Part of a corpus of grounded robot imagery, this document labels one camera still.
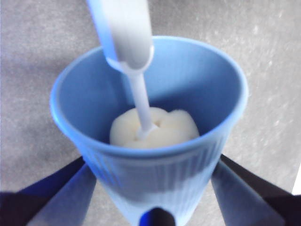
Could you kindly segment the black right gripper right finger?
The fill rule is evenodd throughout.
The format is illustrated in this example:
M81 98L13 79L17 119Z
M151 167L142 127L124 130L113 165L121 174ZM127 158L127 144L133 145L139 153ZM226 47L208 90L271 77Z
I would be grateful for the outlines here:
M221 155L211 177L227 226L299 226L301 197Z

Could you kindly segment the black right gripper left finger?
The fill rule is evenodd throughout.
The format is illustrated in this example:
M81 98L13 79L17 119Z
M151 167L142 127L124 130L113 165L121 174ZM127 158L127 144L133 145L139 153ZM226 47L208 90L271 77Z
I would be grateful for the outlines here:
M17 192L0 193L2 226L80 226L96 177L77 158L50 176Z

